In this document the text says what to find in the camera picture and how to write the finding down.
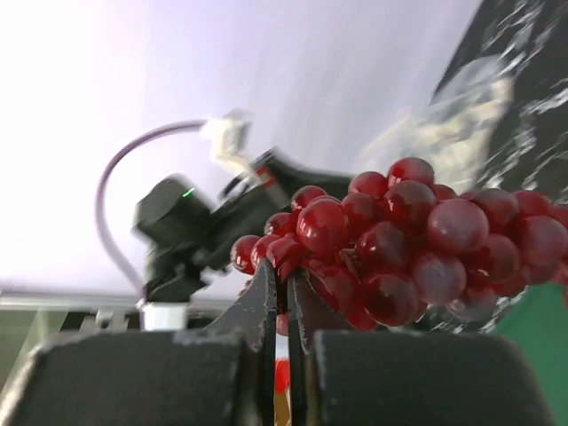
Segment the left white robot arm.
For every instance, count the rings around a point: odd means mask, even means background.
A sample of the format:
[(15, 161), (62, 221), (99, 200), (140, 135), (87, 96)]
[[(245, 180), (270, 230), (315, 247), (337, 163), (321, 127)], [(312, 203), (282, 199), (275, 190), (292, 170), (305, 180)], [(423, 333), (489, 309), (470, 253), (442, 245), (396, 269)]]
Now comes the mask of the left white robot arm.
[(252, 167), (260, 183), (242, 175), (233, 178), (217, 209), (177, 176), (163, 179), (138, 203), (135, 228), (151, 242), (144, 286), (146, 330), (184, 328), (192, 295), (207, 286), (202, 271), (225, 271), (233, 244), (243, 235), (260, 234), (272, 215), (289, 212), (299, 189), (315, 185), (341, 199), (351, 181), (337, 172), (302, 169), (275, 150), (262, 154)]

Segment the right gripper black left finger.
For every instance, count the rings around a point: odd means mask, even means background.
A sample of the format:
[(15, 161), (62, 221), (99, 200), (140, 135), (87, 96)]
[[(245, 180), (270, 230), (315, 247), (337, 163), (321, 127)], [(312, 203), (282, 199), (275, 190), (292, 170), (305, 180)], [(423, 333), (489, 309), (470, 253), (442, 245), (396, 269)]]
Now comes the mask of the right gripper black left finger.
[(248, 289), (203, 329), (218, 342), (235, 343), (238, 361), (230, 368), (231, 397), (224, 410), (230, 425), (274, 424), (276, 273), (262, 260)]

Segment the folded green cloth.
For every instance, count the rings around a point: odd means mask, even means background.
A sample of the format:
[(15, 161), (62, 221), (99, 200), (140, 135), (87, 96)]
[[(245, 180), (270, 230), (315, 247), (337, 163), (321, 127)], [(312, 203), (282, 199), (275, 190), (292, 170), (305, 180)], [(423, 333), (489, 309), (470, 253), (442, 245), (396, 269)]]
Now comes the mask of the folded green cloth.
[(551, 398), (567, 396), (567, 308), (563, 287), (530, 287), (494, 332), (524, 351)]

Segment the red fake grape bunch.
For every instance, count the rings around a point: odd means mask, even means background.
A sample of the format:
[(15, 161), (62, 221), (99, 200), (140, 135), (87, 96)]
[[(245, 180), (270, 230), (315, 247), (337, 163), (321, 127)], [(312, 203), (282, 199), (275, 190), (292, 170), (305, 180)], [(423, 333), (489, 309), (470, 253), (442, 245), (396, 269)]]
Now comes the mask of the red fake grape bunch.
[(501, 299), (551, 279), (567, 281), (567, 208), (535, 191), (457, 194), (428, 162), (406, 157), (366, 171), (333, 195), (315, 183), (279, 197), (260, 235), (236, 237), (232, 266), (267, 260), (284, 294), (297, 271), (354, 327), (491, 317)]

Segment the clear zip top bag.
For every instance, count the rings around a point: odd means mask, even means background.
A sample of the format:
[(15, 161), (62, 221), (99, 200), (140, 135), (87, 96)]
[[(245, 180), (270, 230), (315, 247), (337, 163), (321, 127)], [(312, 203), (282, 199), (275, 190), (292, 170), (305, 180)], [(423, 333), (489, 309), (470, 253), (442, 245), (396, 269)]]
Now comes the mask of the clear zip top bag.
[(400, 119), (364, 147), (355, 172), (388, 171), (414, 156), (429, 162), (436, 182), (462, 193), (488, 158), (489, 140), (513, 100), (511, 68), (497, 55), (472, 60), (430, 103)]

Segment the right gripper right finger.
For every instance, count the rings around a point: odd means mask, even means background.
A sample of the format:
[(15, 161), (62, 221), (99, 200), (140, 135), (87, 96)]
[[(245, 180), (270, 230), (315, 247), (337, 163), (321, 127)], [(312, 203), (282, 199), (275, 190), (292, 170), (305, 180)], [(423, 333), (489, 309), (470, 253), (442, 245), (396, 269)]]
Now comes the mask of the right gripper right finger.
[(309, 425), (310, 349), (314, 333), (331, 329), (337, 312), (314, 290), (306, 274), (288, 280), (288, 357), (291, 370), (290, 403), (292, 425)]

